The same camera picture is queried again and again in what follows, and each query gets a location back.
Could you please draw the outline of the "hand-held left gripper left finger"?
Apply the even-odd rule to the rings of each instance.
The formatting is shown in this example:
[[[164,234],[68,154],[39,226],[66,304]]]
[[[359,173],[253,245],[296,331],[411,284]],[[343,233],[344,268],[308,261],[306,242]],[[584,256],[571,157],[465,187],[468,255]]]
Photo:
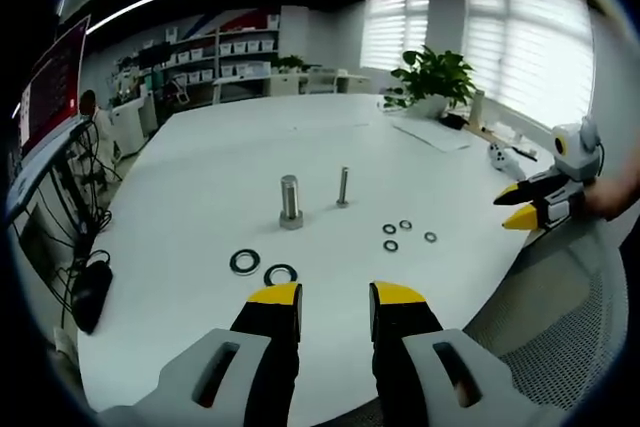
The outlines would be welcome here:
[[[302,286],[252,294],[229,329],[201,337],[154,390],[102,414],[105,426],[284,426],[299,373]]]

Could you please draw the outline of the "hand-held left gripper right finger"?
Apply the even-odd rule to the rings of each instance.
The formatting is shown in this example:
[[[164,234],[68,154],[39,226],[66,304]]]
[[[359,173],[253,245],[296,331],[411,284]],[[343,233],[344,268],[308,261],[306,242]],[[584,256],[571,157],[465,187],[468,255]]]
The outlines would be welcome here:
[[[509,367],[463,331],[443,328],[421,294],[374,281],[369,295],[385,425],[549,425],[549,407],[521,394]]]

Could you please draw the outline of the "person's right hand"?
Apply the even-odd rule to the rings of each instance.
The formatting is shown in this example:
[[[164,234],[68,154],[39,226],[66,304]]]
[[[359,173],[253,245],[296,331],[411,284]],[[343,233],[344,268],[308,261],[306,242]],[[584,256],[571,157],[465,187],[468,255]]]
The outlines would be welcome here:
[[[585,189],[585,210],[611,221],[639,200],[639,169],[629,168],[615,179],[598,178]]]

